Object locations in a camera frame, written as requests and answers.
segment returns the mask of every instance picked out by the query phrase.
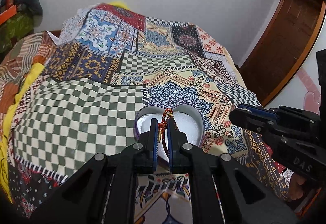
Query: human hand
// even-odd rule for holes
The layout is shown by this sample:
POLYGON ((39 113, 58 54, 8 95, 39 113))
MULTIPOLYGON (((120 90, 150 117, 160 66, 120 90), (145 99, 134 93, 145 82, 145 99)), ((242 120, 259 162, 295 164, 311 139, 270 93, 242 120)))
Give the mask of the human hand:
POLYGON ((294 173, 291 176, 290 183, 289 183, 289 198, 292 200, 296 200, 302 198, 304 195, 304 191, 302 190, 302 186, 305 183, 306 179, 302 176, 297 175, 294 173))

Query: white foam insert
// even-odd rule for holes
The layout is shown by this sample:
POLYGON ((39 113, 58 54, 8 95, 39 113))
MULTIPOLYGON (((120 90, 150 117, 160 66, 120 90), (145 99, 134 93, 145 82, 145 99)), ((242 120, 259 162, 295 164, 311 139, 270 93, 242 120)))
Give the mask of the white foam insert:
MULTIPOLYGON (((173 112, 174 120, 178 125, 179 131, 186 134, 188 142, 199 146, 200 141, 202 139, 202 135, 200 134, 198 124, 196 121, 189 115, 181 112, 173 112)), ((144 115, 140 117, 137 120, 137 128, 139 131, 139 134, 149 131, 151 127, 151 119, 156 118, 158 122, 160 123, 162 121, 162 114, 150 114, 150 115, 144 115)), ((167 129, 165 130, 165 142, 166 147, 169 149, 167 144, 167 129)), ((162 140, 159 143, 159 149, 158 149, 158 156, 166 160, 167 162, 169 159, 167 158, 167 155, 164 152, 162 140)))

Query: orange box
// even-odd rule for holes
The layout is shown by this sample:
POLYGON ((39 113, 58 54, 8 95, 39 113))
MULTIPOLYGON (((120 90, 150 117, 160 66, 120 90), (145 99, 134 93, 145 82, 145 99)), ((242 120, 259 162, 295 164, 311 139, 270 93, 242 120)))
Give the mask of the orange box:
POLYGON ((6 3, 6 9, 9 9, 10 7, 12 7, 14 5, 14 0, 7 0, 6 3))
POLYGON ((17 6, 13 5, 6 11, 2 12, 0 14, 0 25, 2 25, 4 22, 6 22, 9 18, 17 14, 17 6))

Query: blue mandala pattern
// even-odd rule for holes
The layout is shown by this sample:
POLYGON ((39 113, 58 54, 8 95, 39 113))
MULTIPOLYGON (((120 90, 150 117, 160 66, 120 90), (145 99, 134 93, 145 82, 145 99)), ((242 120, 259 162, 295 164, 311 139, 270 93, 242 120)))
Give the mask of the blue mandala pattern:
POLYGON ((110 38, 115 36, 116 31, 117 27, 114 24, 103 21, 95 15, 89 16, 76 40, 89 45, 91 50, 108 52, 112 45, 110 38))
POLYGON ((213 79, 211 79, 209 76, 207 76, 204 72, 202 72, 200 70, 193 70, 191 72, 192 72, 192 74, 193 74, 194 77, 204 76, 206 83, 214 82, 213 79))
POLYGON ((212 103, 200 99, 196 87, 184 87, 172 81, 164 85, 153 86, 148 89, 150 98, 149 103, 162 107, 175 107, 179 104, 190 104, 198 109, 204 120, 205 130, 212 129, 211 122, 205 115, 208 114, 213 106, 212 103))
POLYGON ((247 147, 243 142, 243 137, 241 134, 241 128, 238 126, 231 126, 231 129, 234 131, 234 139, 233 140, 225 140, 226 149, 229 154, 235 154, 236 152, 246 150, 247 147))

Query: wooden door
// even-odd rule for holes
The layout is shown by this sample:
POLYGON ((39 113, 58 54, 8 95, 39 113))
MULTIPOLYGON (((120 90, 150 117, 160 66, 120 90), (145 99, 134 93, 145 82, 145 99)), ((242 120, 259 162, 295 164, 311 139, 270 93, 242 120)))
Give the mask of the wooden door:
POLYGON ((281 0, 270 24, 240 69, 247 88, 263 106, 299 69, 322 23, 321 4, 313 0, 281 0))

